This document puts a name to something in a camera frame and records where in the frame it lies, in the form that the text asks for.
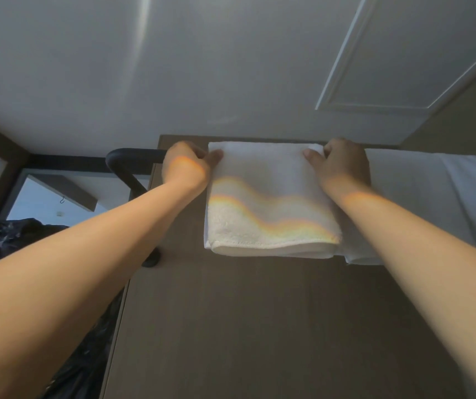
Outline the person's right hand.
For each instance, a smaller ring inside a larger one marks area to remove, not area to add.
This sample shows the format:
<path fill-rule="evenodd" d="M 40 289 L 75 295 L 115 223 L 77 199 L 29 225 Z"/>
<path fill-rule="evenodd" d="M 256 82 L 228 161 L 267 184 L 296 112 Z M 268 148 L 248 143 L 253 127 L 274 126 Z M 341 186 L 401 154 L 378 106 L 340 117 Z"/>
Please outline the person's right hand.
<path fill-rule="evenodd" d="M 326 163 L 316 174 L 324 192 L 332 196 L 345 186 L 370 187 L 370 166 L 361 145 L 344 138 L 334 138 L 323 146 Z"/>

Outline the person's left hand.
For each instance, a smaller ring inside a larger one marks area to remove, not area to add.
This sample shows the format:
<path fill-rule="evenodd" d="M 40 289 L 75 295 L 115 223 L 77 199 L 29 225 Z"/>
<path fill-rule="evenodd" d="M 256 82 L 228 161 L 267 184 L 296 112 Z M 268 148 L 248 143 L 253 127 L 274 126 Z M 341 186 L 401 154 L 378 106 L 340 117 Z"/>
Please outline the person's left hand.
<path fill-rule="evenodd" d="M 178 187 L 192 196 L 201 194 L 213 172 L 207 172 L 202 166 L 206 153 L 191 142 L 175 143 L 168 149 L 162 164 L 163 184 Z"/>

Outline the white towel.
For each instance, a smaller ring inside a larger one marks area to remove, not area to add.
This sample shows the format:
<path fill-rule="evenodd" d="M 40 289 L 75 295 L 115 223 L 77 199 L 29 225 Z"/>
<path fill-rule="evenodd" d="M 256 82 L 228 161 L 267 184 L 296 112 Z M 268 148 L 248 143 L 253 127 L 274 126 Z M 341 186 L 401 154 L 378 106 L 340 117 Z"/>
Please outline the white towel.
<path fill-rule="evenodd" d="M 204 247 L 234 257 L 328 259 L 342 231 L 332 200 L 303 152 L 308 143 L 219 141 L 223 157 L 207 187 Z"/>
<path fill-rule="evenodd" d="M 372 186 L 384 198 L 476 247 L 451 176 L 436 154 L 367 148 Z"/>

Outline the person's left forearm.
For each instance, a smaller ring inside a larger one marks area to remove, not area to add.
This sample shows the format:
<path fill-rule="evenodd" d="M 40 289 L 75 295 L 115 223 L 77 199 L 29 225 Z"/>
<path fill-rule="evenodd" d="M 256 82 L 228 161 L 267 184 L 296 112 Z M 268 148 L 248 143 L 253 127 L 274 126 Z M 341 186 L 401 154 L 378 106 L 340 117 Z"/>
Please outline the person's left forearm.
<path fill-rule="evenodd" d="M 168 178 L 0 260 L 0 399 L 41 393 L 206 185 Z"/>

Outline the person's right forearm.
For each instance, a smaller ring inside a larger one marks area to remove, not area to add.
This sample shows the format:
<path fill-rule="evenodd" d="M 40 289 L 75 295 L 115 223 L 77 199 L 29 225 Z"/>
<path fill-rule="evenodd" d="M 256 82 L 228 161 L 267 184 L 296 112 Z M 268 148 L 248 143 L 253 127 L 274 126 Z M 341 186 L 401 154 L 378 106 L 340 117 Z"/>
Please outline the person's right forearm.
<path fill-rule="evenodd" d="M 476 248 L 359 182 L 345 179 L 324 189 L 476 381 Z"/>

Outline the white panelled door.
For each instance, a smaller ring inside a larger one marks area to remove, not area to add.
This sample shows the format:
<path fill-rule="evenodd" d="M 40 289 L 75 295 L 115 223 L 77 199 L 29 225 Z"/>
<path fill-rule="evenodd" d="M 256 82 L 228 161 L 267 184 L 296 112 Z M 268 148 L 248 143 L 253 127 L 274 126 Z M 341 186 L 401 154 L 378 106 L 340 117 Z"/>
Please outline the white panelled door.
<path fill-rule="evenodd" d="M 476 79 L 476 0 L 361 0 L 318 111 L 430 116 Z"/>

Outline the brown wooden cart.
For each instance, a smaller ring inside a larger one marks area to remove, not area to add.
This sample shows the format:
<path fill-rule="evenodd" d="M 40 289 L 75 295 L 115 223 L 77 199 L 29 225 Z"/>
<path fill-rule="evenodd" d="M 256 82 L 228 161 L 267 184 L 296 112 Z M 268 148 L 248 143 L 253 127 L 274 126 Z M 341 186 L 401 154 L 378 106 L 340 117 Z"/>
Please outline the brown wooden cart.
<path fill-rule="evenodd" d="M 122 297 L 100 399 L 474 399 L 383 266 L 203 247 L 206 192 Z"/>

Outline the black garbage bag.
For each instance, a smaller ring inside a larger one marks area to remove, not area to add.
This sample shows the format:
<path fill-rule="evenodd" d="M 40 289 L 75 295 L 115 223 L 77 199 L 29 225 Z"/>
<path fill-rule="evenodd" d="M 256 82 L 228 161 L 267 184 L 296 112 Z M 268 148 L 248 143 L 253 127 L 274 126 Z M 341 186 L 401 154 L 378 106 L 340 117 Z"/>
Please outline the black garbage bag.
<path fill-rule="evenodd" d="M 68 226 L 29 218 L 0 222 L 0 260 Z M 37 399 L 99 399 L 123 290 L 115 296 Z"/>

